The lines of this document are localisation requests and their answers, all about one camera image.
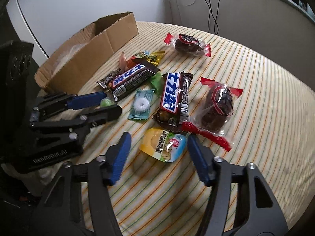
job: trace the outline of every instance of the tablecloth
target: tablecloth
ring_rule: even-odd
[[[99,91],[95,81],[118,67],[121,51],[128,58],[144,50],[165,51],[159,65],[162,73],[194,74],[189,88],[191,115],[207,93],[207,87],[200,84],[201,76],[243,88],[229,127],[234,136],[232,151],[227,153],[208,139],[201,140],[215,155],[231,163],[254,162],[275,194],[288,226],[292,227],[315,194],[315,93],[270,59],[236,42],[182,26],[149,22],[137,25],[139,35],[116,52],[78,94]],[[211,58],[186,56],[167,47],[163,40],[168,32],[193,35],[210,43]],[[109,188],[122,234],[195,235],[211,189],[199,181],[187,150],[173,163],[163,163],[138,149],[145,131],[156,123],[152,119],[146,122],[127,119],[134,96],[135,92],[118,103],[122,107],[118,121],[92,129],[84,143],[83,155],[73,161],[77,164],[91,161],[116,144],[124,131],[130,132],[132,148],[122,176]],[[160,98],[154,96],[150,116],[159,103]],[[59,118],[69,119],[74,114],[67,111]],[[49,181],[58,167],[51,167],[46,175],[40,176],[41,180]],[[226,230],[233,225],[236,194],[237,187],[233,185]],[[82,185],[82,203],[86,226],[93,229],[86,184]]]

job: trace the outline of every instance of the round table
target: round table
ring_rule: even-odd
[[[118,67],[121,51],[128,58],[144,50],[165,51],[159,65],[161,73],[185,71],[194,74],[189,88],[191,115],[207,93],[207,87],[200,84],[201,76],[243,88],[229,128],[234,136],[233,149],[226,153],[208,139],[201,138],[203,145],[231,163],[254,162],[274,192],[288,226],[292,227],[315,194],[315,93],[270,59],[236,42],[181,26],[149,22],[137,22],[137,25],[139,35],[116,52],[78,94],[99,91],[95,81]],[[205,40],[211,44],[212,57],[177,53],[163,42],[168,32]],[[127,119],[134,96],[135,92],[118,102],[122,107],[118,121],[92,129],[84,143],[83,155],[73,160],[76,163],[91,161],[104,154],[124,131],[128,131],[132,136],[132,148],[120,180],[109,188],[122,234],[195,235],[211,189],[199,181],[187,150],[173,163],[158,161],[139,150],[145,131],[156,123],[152,119],[144,122]],[[159,104],[160,97],[154,96],[150,116]],[[60,118],[68,119],[74,114],[67,111]],[[54,175],[58,165],[51,169],[53,173],[48,173],[49,177]],[[236,193],[237,187],[233,185],[226,230],[233,225]],[[92,229],[86,185],[82,185],[82,203],[86,226]]]

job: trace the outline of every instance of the white wall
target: white wall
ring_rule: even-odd
[[[208,31],[208,7],[204,0],[177,0],[182,23],[171,0],[173,20]],[[211,0],[216,13],[218,0]],[[221,0],[219,35],[241,43],[270,58],[315,90],[315,25],[280,0]],[[211,19],[210,32],[214,33]]]
[[[48,55],[78,30],[106,15],[133,11],[138,21],[172,21],[167,0],[17,1],[33,35]]]

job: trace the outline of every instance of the silver bolt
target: silver bolt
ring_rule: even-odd
[[[253,170],[254,168],[256,168],[256,165],[255,165],[254,163],[252,163],[252,162],[248,163],[247,166],[248,166],[250,169],[252,169],[252,170]]]
[[[66,161],[64,164],[63,164],[63,167],[64,168],[70,168],[72,166],[72,163],[70,161]]]
[[[215,156],[213,159],[214,159],[216,162],[223,162],[223,161],[224,161],[224,159],[223,159],[222,157],[220,157],[220,156]]]
[[[98,162],[103,162],[103,161],[106,161],[106,157],[105,157],[105,155],[99,155],[96,157],[96,160]]]
[[[80,116],[80,119],[81,119],[81,120],[86,120],[87,118],[88,118],[88,117],[87,117],[86,115],[81,115],[81,116]]]
[[[70,138],[71,140],[75,140],[75,139],[78,138],[78,135],[77,135],[75,132],[71,132],[71,133],[69,134],[69,138]]]

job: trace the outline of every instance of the cardboard box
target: cardboard box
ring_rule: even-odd
[[[37,70],[35,81],[47,92],[76,94],[101,65],[137,34],[132,12],[100,18],[62,44]],[[62,56],[80,44],[86,45],[53,75]]]

